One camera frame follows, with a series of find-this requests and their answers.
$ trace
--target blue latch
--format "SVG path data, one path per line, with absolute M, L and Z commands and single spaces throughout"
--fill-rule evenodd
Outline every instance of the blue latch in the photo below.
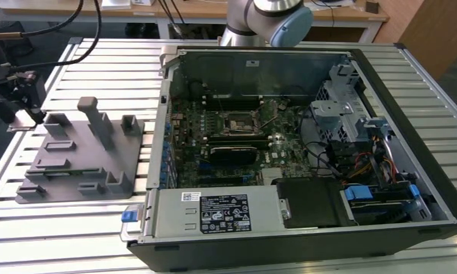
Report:
M 419 190 L 418 186 L 416 186 L 415 184 L 411 184 L 411 185 L 408 186 L 408 188 L 410 188 L 411 191 L 412 191 L 414 197 L 415 197 L 415 198 L 419 198 L 419 197 L 420 197 L 420 190 Z
M 164 150 L 162 157 L 163 157 L 163 161 L 167 161 L 170 159 L 170 151 Z
M 162 172 L 162 174 L 160 174 L 160 176 L 159 176 L 159 179 L 160 179 L 160 181 L 162 181 L 163 183 L 166 183 L 167 180 L 168 180 L 168 174 L 167 174 L 166 172 Z
M 162 171 L 168 171 L 168 164 L 166 162 L 162 163 Z
M 372 199 L 374 194 L 368 186 L 350 186 L 346 190 L 346 197 L 348 201 L 359 199 Z
M 138 221 L 138 211 L 124 211 L 122 213 L 123 223 L 135 223 Z
M 171 134 L 171 124 L 167 123 L 167 127 L 164 129 L 164 135 L 168 136 Z

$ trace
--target table leg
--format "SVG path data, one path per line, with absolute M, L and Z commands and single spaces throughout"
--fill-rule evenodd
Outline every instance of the table leg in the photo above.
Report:
M 383 25 L 382 21 L 370 22 L 370 26 L 366 28 L 363 32 L 363 36 L 360 37 L 359 43 L 372 43 L 376 35 L 380 31 L 380 27 Z
M 171 39 L 170 35 L 170 19 L 159 18 L 158 19 L 158 28 L 159 28 L 159 38 Z

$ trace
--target wooden table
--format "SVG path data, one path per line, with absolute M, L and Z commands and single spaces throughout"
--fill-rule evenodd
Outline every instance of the wooden table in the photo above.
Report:
M 227 23 L 227 4 L 206 2 L 202 0 L 175 0 L 187 23 L 222 24 Z M 168 1 L 175 21 L 180 22 L 175 8 Z M 44 21 L 62 22 L 68 18 L 78 7 L 78 0 L 0 0 L 0 7 L 11 21 Z M 104 10 L 104 22 L 122 23 L 156 23 L 162 39 L 170 39 L 170 19 L 159 1 L 152 6 L 134 5 L 130 10 Z M 335 22 L 331 10 L 315 11 L 316 27 L 358 27 L 364 28 L 360 42 L 374 41 L 382 24 L 388 20 L 388 15 L 367 13 L 340 7 L 334 9 Z M 95 22 L 95 5 L 92 0 L 86 0 L 82 16 L 78 22 Z

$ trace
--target aluminum table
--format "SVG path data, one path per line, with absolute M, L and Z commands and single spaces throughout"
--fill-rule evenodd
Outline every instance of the aluminum table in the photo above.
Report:
M 68 45 L 62 60 L 82 55 L 92 43 Z M 154 273 L 120 241 L 120 215 L 144 201 L 164 45 L 215 46 L 212 41 L 103 39 L 83 63 L 55 68 L 44 110 L 86 119 L 82 96 L 99 98 L 111 119 L 135 114 L 147 122 L 131 199 L 18 204 L 15 192 L 35 159 L 46 130 L 19 132 L 0 161 L 0 273 Z M 457 187 L 457 106 L 407 50 L 394 45 L 303 43 L 302 47 L 362 48 L 446 173 Z M 380 109 L 370 98 L 375 111 Z M 130 233 L 139 233 L 132 223 Z M 392 256 L 266 265 L 198 273 L 457 273 L 457 236 L 419 244 Z

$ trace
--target red cable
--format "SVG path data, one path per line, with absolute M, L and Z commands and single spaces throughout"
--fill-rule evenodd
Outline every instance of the red cable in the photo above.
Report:
M 360 157 L 363 157 L 364 155 L 370 155 L 371 154 L 371 152 L 364 152 L 364 153 L 360 153 L 359 155 L 358 155 L 358 157 L 356 157 L 356 166 L 355 166 L 355 168 L 358 168 L 358 164 L 359 164 L 359 159 L 360 159 Z

